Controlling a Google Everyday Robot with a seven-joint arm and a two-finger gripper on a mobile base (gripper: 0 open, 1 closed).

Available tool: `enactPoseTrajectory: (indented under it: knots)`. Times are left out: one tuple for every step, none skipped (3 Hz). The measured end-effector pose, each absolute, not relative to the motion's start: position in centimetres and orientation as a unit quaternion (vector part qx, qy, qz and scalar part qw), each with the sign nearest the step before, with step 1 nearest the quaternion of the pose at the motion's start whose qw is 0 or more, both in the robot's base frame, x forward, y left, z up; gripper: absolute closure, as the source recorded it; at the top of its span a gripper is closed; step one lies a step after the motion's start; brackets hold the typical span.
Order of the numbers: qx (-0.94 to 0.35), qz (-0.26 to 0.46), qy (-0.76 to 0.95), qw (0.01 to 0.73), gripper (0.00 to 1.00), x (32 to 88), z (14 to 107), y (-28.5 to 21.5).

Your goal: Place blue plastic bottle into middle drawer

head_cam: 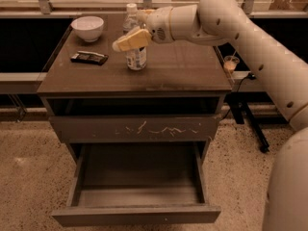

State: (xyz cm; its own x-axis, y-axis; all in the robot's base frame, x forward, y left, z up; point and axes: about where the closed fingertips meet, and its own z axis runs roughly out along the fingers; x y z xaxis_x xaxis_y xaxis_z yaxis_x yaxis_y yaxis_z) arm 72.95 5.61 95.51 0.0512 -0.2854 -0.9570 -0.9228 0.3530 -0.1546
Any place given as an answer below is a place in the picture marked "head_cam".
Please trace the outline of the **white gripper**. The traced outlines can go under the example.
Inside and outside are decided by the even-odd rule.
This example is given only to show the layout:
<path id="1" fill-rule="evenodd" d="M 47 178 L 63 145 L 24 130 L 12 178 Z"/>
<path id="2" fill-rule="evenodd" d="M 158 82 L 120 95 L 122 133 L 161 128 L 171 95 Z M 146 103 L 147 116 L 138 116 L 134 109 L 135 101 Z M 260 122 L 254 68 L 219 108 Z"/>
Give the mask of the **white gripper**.
<path id="1" fill-rule="evenodd" d="M 171 43 L 173 37 L 170 29 L 172 7 L 157 10 L 138 10 L 137 19 L 145 24 L 146 29 L 135 28 L 113 42 L 116 52 L 126 52 L 147 46 L 151 39 L 157 43 Z"/>

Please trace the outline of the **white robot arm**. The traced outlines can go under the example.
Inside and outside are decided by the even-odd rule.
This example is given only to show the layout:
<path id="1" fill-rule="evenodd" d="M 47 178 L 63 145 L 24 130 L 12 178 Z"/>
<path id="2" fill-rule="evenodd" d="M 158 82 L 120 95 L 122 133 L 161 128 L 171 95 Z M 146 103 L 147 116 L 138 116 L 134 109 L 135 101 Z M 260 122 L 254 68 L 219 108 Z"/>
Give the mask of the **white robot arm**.
<path id="1" fill-rule="evenodd" d="M 117 52 L 150 42 L 230 43 L 295 133 L 278 152 L 270 174 L 263 231 L 308 231 L 308 64 L 254 24 L 236 0 L 138 10 L 145 25 L 113 43 Z"/>

